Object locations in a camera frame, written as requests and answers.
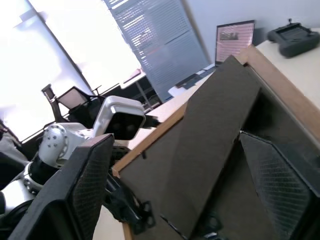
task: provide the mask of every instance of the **computer monitor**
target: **computer monitor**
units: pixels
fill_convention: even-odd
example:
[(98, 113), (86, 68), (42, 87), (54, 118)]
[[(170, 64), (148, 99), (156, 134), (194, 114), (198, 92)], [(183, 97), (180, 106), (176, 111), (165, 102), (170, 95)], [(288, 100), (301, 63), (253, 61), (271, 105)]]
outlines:
[(237, 56), (241, 49), (253, 43), (255, 21), (242, 21), (216, 27), (215, 65), (222, 64), (230, 55)]

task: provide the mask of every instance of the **wooden edge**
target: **wooden edge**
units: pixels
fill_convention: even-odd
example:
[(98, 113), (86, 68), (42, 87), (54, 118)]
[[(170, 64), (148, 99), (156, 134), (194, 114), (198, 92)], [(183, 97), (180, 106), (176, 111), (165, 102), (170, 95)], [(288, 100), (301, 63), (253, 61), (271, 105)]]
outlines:
[(277, 96), (280, 103), (294, 116), (298, 125), (309, 135), (320, 149), (320, 111), (296, 88), (258, 49), (249, 46), (236, 59), (248, 64), (262, 78), (265, 84)]
[(166, 133), (173, 125), (180, 121), (187, 108), (187, 103), (183, 104), (177, 111), (175, 111), (167, 120), (161, 123), (153, 132), (150, 133), (142, 142), (140, 142), (134, 149), (127, 153), (121, 160), (119, 160), (112, 168), (114, 176), (119, 176), (119, 172), (129, 165), (138, 155), (150, 147), (158, 138)]
[(133, 240), (131, 228), (127, 223), (122, 224), (124, 240)]

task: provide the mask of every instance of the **desk surface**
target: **desk surface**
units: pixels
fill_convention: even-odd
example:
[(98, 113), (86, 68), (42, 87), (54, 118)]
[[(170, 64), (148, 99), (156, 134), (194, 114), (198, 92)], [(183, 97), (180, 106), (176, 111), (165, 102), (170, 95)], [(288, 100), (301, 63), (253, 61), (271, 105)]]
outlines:
[[(320, 28), (312, 29), (320, 33)], [(257, 49), (282, 72), (304, 96), (320, 109), (320, 44), (317, 48), (285, 58), (279, 53), (279, 45), (265, 41)]]

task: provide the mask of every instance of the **bright window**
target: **bright window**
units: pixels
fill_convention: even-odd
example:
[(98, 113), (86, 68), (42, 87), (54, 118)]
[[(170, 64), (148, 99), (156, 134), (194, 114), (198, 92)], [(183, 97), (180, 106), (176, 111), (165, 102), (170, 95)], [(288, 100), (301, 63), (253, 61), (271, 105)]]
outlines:
[(22, 141), (54, 120), (46, 85), (57, 95), (91, 91), (24, 0), (3, 0), (0, 9), (0, 119)]
[(92, 89), (104, 92), (141, 68), (102, 0), (30, 0)]

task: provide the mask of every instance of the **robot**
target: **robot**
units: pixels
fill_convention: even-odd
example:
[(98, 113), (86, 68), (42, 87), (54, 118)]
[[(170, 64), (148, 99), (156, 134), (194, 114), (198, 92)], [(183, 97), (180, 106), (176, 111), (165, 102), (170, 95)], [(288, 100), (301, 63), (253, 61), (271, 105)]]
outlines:
[(0, 221), (12, 216), (21, 218), (43, 185), (68, 161), (78, 145), (105, 133), (112, 133), (116, 140), (133, 139), (145, 121), (139, 101), (109, 96), (92, 129), (77, 122), (49, 125), (33, 160), (0, 192)]

